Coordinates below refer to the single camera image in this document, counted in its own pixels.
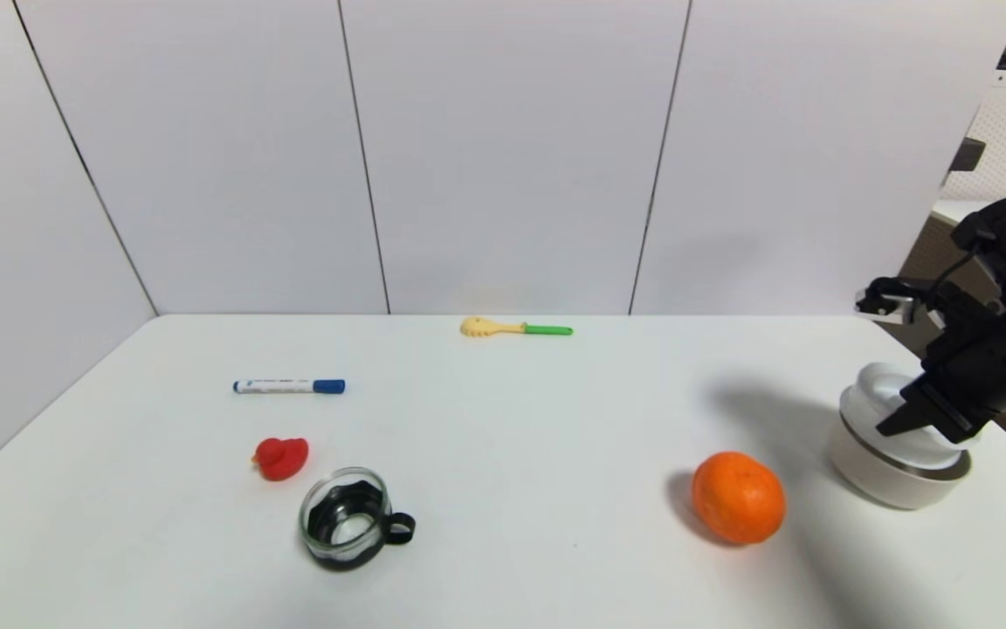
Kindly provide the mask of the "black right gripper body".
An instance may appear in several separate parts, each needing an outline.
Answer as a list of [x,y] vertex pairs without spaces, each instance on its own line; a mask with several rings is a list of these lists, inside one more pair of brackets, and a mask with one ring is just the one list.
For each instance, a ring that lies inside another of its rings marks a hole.
[[1006,413],[1006,328],[943,330],[902,394],[933,402],[931,425],[949,441],[974,437]]

